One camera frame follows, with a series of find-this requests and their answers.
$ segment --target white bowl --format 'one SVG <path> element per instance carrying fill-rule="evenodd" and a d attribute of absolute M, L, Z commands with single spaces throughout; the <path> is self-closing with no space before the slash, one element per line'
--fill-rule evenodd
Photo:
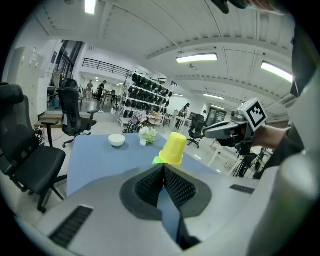
<path fill-rule="evenodd" d="M 126 137 L 121 134 L 112 134 L 109 136 L 109 142 L 114 147 L 122 146 L 126 141 Z"/>

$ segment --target chair wheel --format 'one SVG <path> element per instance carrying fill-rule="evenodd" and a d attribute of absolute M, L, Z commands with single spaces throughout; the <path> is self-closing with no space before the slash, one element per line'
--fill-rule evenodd
<path fill-rule="evenodd" d="M 38 211 L 44 214 L 47 211 L 47 209 L 44 207 L 41 207 L 41 208 L 38 208 Z"/>

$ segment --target blue tablecloth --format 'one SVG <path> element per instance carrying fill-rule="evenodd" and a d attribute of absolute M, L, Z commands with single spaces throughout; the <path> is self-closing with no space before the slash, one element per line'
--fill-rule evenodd
<path fill-rule="evenodd" d="M 68 167 L 67 196 L 94 180 L 151 165 L 166 143 L 163 137 L 157 135 L 153 144 L 142 146 L 137 133 L 124 136 L 125 143 L 121 147 L 111 146 L 109 135 L 78 136 L 75 139 Z M 183 154 L 181 167 L 214 173 L 186 153 Z M 163 226 L 175 239 L 180 214 L 166 191 L 160 193 L 158 208 L 163 213 Z"/>

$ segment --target yellow cup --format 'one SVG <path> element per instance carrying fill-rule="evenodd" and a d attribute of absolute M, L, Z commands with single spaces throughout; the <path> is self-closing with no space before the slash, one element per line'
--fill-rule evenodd
<path fill-rule="evenodd" d="M 163 150 L 160 151 L 159 157 L 164 163 L 171 165 L 180 165 L 184 158 L 183 152 L 187 144 L 186 136 L 172 132 Z"/>

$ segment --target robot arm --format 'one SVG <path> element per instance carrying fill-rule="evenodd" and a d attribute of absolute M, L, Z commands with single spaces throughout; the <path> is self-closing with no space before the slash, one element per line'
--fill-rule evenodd
<path fill-rule="evenodd" d="M 250 154 L 255 131 L 265 123 L 267 115 L 257 98 L 248 100 L 232 111 L 230 122 L 219 122 L 203 129 L 203 135 L 217 139 L 221 146 L 235 147 L 241 156 Z"/>

